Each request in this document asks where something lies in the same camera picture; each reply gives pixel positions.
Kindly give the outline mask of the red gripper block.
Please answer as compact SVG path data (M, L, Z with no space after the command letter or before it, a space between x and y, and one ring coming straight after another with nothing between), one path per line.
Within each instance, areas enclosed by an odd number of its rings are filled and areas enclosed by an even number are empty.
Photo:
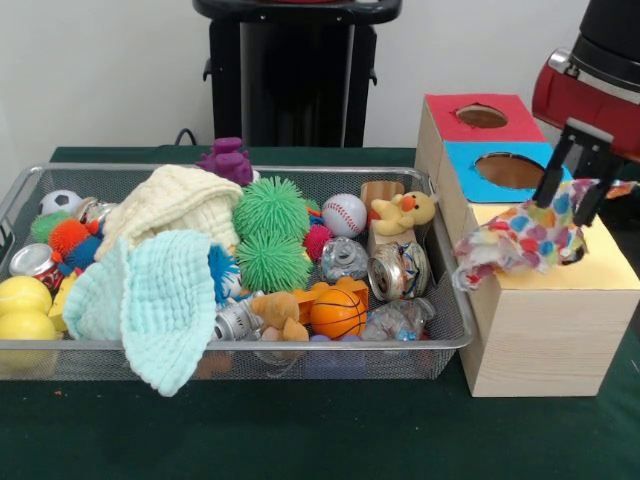
M533 115L562 129L574 119L613 137L612 150L639 160L639 82L617 79L556 49L540 70L532 97ZM562 134L533 195L538 208L547 208L563 178L563 164L574 145L573 134ZM591 178L574 213L577 226L590 226L623 166L623 158L609 150L583 149L574 171L576 179Z

